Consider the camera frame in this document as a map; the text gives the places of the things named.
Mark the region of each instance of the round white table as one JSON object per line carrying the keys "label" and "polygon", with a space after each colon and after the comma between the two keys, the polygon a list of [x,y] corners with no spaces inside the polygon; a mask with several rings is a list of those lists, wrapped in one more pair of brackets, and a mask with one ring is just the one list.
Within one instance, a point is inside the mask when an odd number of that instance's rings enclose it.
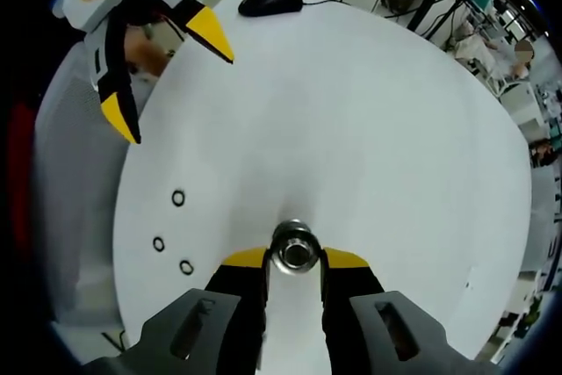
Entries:
{"label": "round white table", "polygon": [[[299,218],[322,245],[365,258],[386,290],[475,357],[527,240],[519,130],[469,72],[392,22],[336,3],[243,18],[240,1],[215,8],[234,65],[184,43],[128,150],[113,258],[131,343],[146,319],[205,288],[224,257]],[[329,373],[319,277],[318,265],[298,277],[272,268],[261,373]]]}

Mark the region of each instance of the metal cylinder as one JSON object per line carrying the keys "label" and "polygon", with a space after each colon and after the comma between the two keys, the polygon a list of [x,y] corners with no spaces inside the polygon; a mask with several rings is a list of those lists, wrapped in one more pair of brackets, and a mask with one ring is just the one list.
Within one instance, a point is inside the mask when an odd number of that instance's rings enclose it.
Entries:
{"label": "metal cylinder", "polygon": [[275,228],[270,246],[271,260],[286,274],[303,274],[318,261],[318,239],[300,220],[286,220]]}

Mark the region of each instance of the red object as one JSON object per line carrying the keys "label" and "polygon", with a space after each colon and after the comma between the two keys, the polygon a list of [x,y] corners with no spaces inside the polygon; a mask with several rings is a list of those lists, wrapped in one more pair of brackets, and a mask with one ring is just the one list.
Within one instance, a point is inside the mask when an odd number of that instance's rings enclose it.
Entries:
{"label": "red object", "polygon": [[31,184],[33,130],[37,112],[24,103],[15,104],[8,121],[8,207],[12,235],[21,258],[32,253]]}

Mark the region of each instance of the black computer mouse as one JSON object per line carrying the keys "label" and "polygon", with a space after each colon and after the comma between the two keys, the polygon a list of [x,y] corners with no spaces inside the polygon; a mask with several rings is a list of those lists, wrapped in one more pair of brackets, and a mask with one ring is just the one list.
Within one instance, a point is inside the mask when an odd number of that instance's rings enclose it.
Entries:
{"label": "black computer mouse", "polygon": [[238,12],[244,17],[266,17],[280,13],[298,12],[302,0],[242,0]]}

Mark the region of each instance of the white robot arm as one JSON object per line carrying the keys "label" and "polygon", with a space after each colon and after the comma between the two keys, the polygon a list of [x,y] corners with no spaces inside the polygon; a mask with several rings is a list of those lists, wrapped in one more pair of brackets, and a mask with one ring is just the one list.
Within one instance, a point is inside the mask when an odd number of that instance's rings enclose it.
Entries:
{"label": "white robot arm", "polygon": [[62,0],[61,9],[74,28],[86,32],[91,80],[102,112],[133,143],[141,143],[141,133],[123,45],[128,25],[165,16],[228,63],[234,61],[218,19],[197,0]]}

